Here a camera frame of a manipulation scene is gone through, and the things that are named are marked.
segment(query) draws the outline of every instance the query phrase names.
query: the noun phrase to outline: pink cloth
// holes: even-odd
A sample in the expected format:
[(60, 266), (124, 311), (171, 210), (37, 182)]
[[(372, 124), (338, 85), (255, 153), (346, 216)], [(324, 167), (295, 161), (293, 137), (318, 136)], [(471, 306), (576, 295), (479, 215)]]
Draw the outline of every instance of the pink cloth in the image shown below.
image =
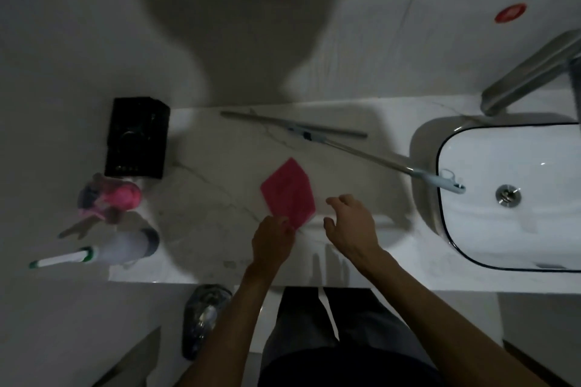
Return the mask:
[(272, 215), (287, 216), (293, 229), (301, 228), (316, 212), (309, 177), (293, 158), (272, 173), (260, 191)]

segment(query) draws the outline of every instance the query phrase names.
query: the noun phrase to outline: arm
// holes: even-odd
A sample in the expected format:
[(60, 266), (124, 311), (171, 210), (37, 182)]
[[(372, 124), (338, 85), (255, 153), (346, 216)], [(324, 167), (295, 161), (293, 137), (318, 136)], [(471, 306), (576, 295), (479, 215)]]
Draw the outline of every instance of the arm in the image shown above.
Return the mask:
[(293, 244), (294, 231), (288, 226), (287, 218), (268, 216), (260, 223), (252, 239), (254, 260), (179, 387), (238, 387), (241, 384), (260, 308)]
[(401, 268), (378, 243), (369, 211), (351, 195), (329, 198), (327, 237), (384, 295), (416, 334), (446, 381), (454, 387), (547, 387), (438, 296)]

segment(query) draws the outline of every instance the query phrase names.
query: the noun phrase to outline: sink drain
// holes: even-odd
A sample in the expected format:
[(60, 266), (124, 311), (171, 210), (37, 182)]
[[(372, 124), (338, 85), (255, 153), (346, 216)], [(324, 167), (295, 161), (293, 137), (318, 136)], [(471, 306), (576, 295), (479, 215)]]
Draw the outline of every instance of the sink drain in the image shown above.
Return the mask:
[(500, 185), (496, 190), (496, 201), (503, 207), (514, 208), (521, 200), (520, 190), (513, 185)]

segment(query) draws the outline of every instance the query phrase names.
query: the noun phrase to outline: person's right hand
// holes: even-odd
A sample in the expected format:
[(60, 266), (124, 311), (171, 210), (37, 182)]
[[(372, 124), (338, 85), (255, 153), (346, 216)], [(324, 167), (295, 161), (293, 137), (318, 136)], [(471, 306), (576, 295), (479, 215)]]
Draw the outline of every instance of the person's right hand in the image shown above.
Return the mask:
[(379, 246), (373, 216), (351, 194), (328, 198), (337, 214), (337, 222), (326, 217), (323, 226), (328, 239), (360, 271), (371, 266), (385, 251)]

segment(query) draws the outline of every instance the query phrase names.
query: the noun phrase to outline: red sticker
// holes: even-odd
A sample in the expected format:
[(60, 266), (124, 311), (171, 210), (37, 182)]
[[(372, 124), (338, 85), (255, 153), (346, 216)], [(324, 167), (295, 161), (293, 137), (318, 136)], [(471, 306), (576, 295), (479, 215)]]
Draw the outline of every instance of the red sticker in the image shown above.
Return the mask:
[(527, 10), (526, 3), (517, 3), (511, 7), (503, 9), (495, 17), (494, 21), (498, 24), (507, 24), (513, 20), (518, 19)]

